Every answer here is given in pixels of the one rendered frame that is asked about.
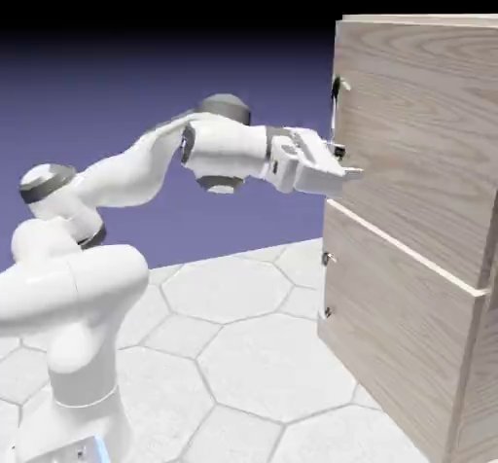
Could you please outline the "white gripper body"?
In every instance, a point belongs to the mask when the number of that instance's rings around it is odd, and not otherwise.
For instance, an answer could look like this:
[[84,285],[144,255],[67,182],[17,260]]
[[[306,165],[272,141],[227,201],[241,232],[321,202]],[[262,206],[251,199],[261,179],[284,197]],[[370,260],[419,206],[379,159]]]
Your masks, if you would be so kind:
[[293,128],[292,135],[299,161],[294,188],[301,193],[339,196],[345,172],[327,142],[312,129]]

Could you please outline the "long metal door handle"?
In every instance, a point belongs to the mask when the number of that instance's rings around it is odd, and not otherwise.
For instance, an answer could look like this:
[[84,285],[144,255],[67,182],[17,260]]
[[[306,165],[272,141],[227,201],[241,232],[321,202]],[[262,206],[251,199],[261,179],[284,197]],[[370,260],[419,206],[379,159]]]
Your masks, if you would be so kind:
[[349,83],[342,78],[340,75],[336,75],[333,78],[332,88],[331,88],[331,137],[335,137],[336,133],[336,121],[338,115],[338,98],[339,94],[343,91],[351,91],[351,86]]

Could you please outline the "large light wood door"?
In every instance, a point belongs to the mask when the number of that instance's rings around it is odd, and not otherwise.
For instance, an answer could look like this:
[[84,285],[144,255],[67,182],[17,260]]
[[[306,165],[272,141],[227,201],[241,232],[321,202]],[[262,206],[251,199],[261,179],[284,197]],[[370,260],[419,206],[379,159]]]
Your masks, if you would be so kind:
[[342,202],[467,284],[498,255],[498,15],[347,16],[336,137],[364,169]]

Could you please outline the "light wood cabinet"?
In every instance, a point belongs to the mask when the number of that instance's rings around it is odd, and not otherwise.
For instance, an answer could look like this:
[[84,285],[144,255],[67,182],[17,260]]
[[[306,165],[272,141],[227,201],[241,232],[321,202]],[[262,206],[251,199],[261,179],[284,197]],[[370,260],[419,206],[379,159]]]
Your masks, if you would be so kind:
[[347,16],[320,338],[429,463],[498,460],[498,15]]

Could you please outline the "small light wood door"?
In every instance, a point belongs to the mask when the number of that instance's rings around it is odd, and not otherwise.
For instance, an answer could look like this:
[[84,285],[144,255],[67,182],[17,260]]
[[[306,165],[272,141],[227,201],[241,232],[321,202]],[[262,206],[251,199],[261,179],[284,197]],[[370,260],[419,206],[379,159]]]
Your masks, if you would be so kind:
[[498,461],[498,304],[335,201],[320,338],[429,463]]

